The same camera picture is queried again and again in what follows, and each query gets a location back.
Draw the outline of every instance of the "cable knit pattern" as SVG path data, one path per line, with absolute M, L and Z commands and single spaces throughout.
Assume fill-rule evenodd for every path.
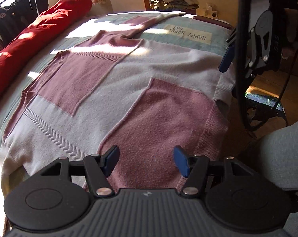
M 100 58 L 100 59 L 104 59 L 104 60 L 110 60 L 110 61 L 117 61 L 119 59 L 119 57 L 117 57 L 117 56 L 114 56 L 111 54 L 102 54 L 99 52 L 79 52 L 77 54 L 83 55 L 83 56 Z
M 74 156 L 75 159 L 80 159 L 85 156 L 83 156 L 80 148 L 71 144 L 32 110 L 27 108 L 24 112 L 24 115 L 28 117 L 48 137 L 50 141 L 52 141 L 61 150 L 69 154 L 69 156 Z

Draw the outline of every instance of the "metal rivet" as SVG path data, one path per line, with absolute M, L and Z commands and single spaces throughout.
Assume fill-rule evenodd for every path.
M 103 188 L 98 188 L 96 190 L 96 194 L 99 196 L 108 196 L 112 193 L 113 191 L 110 188 L 103 187 Z
M 198 189 L 195 187 L 186 187 L 183 189 L 183 193 L 186 195 L 195 195 L 198 194 Z

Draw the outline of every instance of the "ribbed black plastic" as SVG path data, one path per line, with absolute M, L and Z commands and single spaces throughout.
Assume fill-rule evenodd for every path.
M 237 233 L 212 219 L 201 201 L 178 196 L 174 189 L 121 189 L 99 199 L 80 222 L 53 233 L 13 229 L 7 237 L 288 237 L 282 229 L 263 234 Z

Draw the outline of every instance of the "light blue fabric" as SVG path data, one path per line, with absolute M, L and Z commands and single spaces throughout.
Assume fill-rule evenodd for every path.
M 150 17 L 151 15 L 154 15 L 154 14 L 155 13 L 152 13 L 152 14 L 130 13 L 130 14 L 108 15 L 97 20 L 97 22 L 109 21 L 110 23 L 120 24 L 135 16 L 145 15 L 146 17 Z M 172 17 L 167 20 L 164 20 L 161 23 L 155 25 L 152 29 L 164 29 L 167 25 L 187 27 L 194 30 L 212 33 L 211 44 L 195 42 L 190 39 L 185 39 L 185 38 L 181 38 L 179 36 L 170 35 L 170 34 L 156 34 L 156 33 L 144 32 L 141 35 L 138 35 L 137 37 L 144 38 L 147 40 L 154 40 L 157 42 L 180 45 L 183 47 L 188 47 L 188 48 L 202 50 L 202 51 L 213 52 L 221 56 L 223 56 L 226 52 L 226 46 L 227 46 L 226 39 L 230 35 L 230 31 L 226 28 L 223 28 L 211 23 L 194 20 L 188 17 L 179 16 L 179 17 Z

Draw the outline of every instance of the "round black pad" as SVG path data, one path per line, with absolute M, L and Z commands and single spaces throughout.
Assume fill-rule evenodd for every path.
M 4 201 L 10 222 L 29 231 L 50 231 L 77 220 L 88 209 L 88 194 L 55 176 L 29 179 Z
M 208 211 L 221 223 L 239 231 L 267 232 L 281 228 L 290 211 L 289 197 L 259 177 L 239 176 L 211 188 Z

